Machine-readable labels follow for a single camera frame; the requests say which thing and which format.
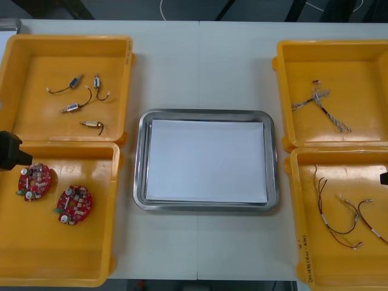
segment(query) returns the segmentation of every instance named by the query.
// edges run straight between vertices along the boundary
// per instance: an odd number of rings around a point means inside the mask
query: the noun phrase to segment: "circular circuit board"
[[[19,178],[19,191],[25,201],[41,199],[51,187],[52,176],[49,167],[40,162],[23,168]]]
[[[59,213],[60,222],[73,226],[89,215],[92,203],[92,195],[86,187],[70,186],[59,197],[54,211]]]

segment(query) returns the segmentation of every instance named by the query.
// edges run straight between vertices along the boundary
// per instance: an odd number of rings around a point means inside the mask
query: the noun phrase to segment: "yellow plastic bin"
[[[127,36],[16,35],[0,68],[0,130],[23,140],[21,150],[53,170],[50,191],[39,201],[15,194],[21,166],[0,172],[0,286],[99,286],[115,268],[112,236],[130,69]],[[59,90],[84,74],[78,87]],[[101,78],[96,99],[93,79]],[[72,103],[88,105],[61,114]],[[99,121],[91,129],[81,121]],[[84,186],[93,197],[85,221],[68,226],[53,210],[65,189]]]
[[[52,170],[45,196],[16,195],[22,166],[0,172],[0,286],[99,286],[114,269],[112,238],[120,154],[112,142],[24,142]],[[53,210],[70,185],[87,187],[89,216],[76,226]]]
[[[388,41],[281,41],[272,65],[278,77],[287,151],[388,145]],[[314,102],[292,111],[292,103],[312,97],[314,80],[330,89],[322,104],[351,133],[339,133]]]
[[[0,130],[23,141],[113,141],[125,143],[125,116],[135,57],[128,36],[15,35],[10,38],[0,69]],[[71,90],[50,94],[46,88],[66,88],[84,74]],[[96,99],[93,80],[101,78]],[[88,105],[61,114],[69,104]],[[104,131],[82,126],[81,121],[99,121]]]
[[[296,271],[313,291],[388,289],[388,244],[360,218],[355,229],[343,237],[363,245],[353,250],[336,242],[318,210],[313,183],[315,170],[316,181],[327,179],[321,197],[331,227],[345,232],[354,223],[354,213],[341,199],[348,199],[356,207],[362,200],[373,199],[362,205],[362,214],[388,239],[388,186],[380,184],[380,174],[387,172],[387,167],[386,147],[299,148],[286,159],[299,251]]]

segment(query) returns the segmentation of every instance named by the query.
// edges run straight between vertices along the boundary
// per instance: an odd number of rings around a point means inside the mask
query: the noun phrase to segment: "stainless steel tray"
[[[268,201],[266,203],[232,203],[147,200],[147,173],[152,121],[156,119],[176,121],[262,122],[264,128],[264,156],[266,162],[266,191]],[[247,110],[155,109],[145,112],[139,122],[133,198],[136,204],[145,210],[271,211],[279,203],[275,134],[272,118],[265,112]]]

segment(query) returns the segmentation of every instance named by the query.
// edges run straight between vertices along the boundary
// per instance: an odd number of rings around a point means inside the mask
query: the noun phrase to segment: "white paper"
[[[7,41],[11,36],[16,34],[16,30],[10,30],[5,32],[0,32],[0,64],[2,61],[2,56],[4,55],[5,46],[7,45]]]
[[[154,120],[146,198],[267,202],[263,124]]]

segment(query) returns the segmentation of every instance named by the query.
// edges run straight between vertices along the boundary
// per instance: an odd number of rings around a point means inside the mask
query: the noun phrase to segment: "white table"
[[[388,38],[387,24],[25,20],[30,33],[129,35],[127,131],[152,108],[263,110],[275,122],[281,202],[271,215],[146,212],[132,198],[135,139],[123,152],[111,278],[295,280],[298,262],[271,59],[282,39]]]

